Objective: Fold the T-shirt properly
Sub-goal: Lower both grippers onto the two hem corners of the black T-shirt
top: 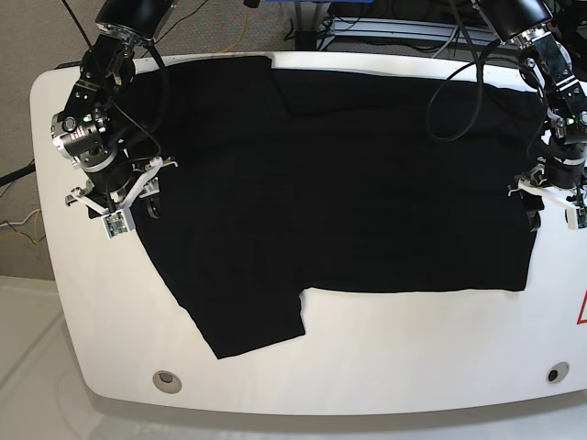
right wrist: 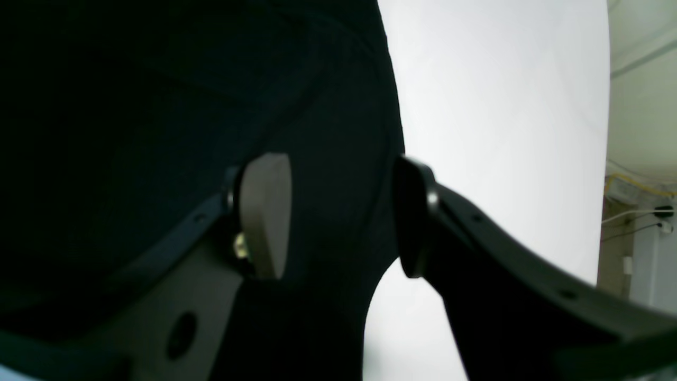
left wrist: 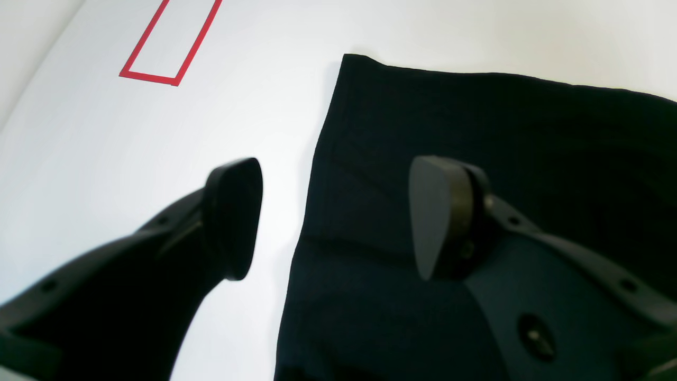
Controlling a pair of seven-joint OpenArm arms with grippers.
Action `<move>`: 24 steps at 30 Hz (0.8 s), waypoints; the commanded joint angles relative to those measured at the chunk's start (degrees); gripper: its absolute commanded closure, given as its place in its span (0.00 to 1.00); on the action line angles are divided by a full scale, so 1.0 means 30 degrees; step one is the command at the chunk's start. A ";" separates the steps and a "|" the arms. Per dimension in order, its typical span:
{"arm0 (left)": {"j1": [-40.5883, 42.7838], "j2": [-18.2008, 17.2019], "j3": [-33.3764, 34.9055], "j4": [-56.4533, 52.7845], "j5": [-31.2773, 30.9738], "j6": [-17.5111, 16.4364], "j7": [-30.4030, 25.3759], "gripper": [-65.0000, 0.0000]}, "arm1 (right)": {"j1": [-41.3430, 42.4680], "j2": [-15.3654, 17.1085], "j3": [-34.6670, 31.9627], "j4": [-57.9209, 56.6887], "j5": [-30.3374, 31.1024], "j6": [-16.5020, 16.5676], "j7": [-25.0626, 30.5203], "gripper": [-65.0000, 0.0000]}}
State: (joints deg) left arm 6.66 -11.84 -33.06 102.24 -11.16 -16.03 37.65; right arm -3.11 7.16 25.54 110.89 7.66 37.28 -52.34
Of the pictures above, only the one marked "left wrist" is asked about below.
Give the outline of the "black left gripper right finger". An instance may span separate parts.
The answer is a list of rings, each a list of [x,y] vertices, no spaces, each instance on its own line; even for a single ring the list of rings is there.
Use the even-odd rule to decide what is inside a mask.
[[[543,232],[479,167],[415,157],[409,215],[419,275],[469,291],[511,380],[675,380],[674,297]]]

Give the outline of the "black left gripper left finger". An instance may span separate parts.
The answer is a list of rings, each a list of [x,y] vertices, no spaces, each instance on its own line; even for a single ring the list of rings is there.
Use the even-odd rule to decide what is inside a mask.
[[[263,175],[255,158],[128,236],[83,253],[2,305],[1,362],[34,380],[168,380],[203,299],[251,268]]]

